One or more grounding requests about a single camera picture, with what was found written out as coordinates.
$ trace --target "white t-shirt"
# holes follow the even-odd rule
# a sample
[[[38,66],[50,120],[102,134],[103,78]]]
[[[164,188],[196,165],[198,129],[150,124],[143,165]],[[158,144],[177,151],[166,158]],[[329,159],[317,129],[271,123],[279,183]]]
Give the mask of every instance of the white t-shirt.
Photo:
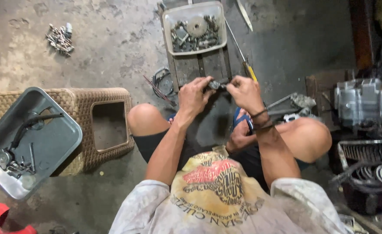
[[[346,233],[325,191],[303,179],[281,178],[271,196],[241,165],[215,152],[191,157],[169,186],[140,182],[110,229],[122,233]]]

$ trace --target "concrete floor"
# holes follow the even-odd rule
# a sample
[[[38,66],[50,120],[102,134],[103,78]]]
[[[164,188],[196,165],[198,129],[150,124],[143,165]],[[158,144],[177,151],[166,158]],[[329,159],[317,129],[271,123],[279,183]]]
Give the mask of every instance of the concrete floor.
[[[168,105],[142,78],[167,66],[156,2],[0,0],[0,91],[124,87],[134,104],[148,102],[164,111]],[[266,102],[304,93],[306,75],[354,67],[347,7],[347,0],[247,0],[255,29],[248,35],[235,1],[227,1],[228,21],[249,53]],[[74,30],[71,58],[56,55],[43,37],[49,23],[66,22]],[[232,73],[243,74],[233,45],[229,48]],[[17,230],[31,224],[39,233],[57,225],[69,233],[106,233],[145,168],[135,148],[88,174],[49,178],[27,201],[16,202],[0,191],[0,202],[12,208],[6,225]]]

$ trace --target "man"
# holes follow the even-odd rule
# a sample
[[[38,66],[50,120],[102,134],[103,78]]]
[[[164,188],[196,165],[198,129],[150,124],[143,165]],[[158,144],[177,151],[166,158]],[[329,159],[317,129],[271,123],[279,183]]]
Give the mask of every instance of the man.
[[[245,166],[214,152],[198,154],[189,146],[186,130],[214,93],[203,93],[211,80],[200,77],[184,85],[178,94],[178,113],[170,121],[151,105],[132,108],[127,121],[148,167],[144,181],[123,201],[110,234],[345,233],[324,190],[300,179],[295,159],[312,162],[327,147],[315,146],[328,140],[327,132],[322,135],[308,122],[273,126],[257,82],[236,76],[227,85],[235,103],[244,109],[241,114],[251,116],[256,131],[242,140],[247,131],[245,122],[240,122],[227,148],[241,150],[256,139],[270,195],[248,177]],[[312,142],[311,136],[319,143]],[[236,159],[245,156],[235,155]]]

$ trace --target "brown woven stool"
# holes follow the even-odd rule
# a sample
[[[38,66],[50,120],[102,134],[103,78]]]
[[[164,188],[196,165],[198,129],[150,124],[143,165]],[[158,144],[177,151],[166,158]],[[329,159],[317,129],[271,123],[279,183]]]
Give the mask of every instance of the brown woven stool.
[[[134,148],[134,141],[126,122],[126,116],[132,107],[130,94],[126,89],[45,89],[45,91],[81,126],[83,131],[80,146],[54,174],[76,175],[120,157]],[[0,93],[0,119],[22,92]]]

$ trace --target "rattan stool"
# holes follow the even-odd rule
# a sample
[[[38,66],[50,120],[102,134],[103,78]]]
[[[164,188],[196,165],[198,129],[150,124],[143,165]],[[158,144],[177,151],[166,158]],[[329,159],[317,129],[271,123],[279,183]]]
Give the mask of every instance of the rattan stool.
[[[64,161],[55,174],[60,176],[76,175],[85,172],[106,161],[120,157],[134,148],[134,141],[130,129],[127,126],[126,116],[132,103],[129,92],[124,88],[99,88],[99,89],[45,89],[50,95],[80,126],[83,131],[83,139],[80,146]],[[23,91],[0,93],[0,119],[16,101]],[[98,138],[94,132],[93,119],[96,107],[104,110],[104,106],[121,107],[124,109],[124,121],[126,126],[126,141],[109,148],[97,149]]]

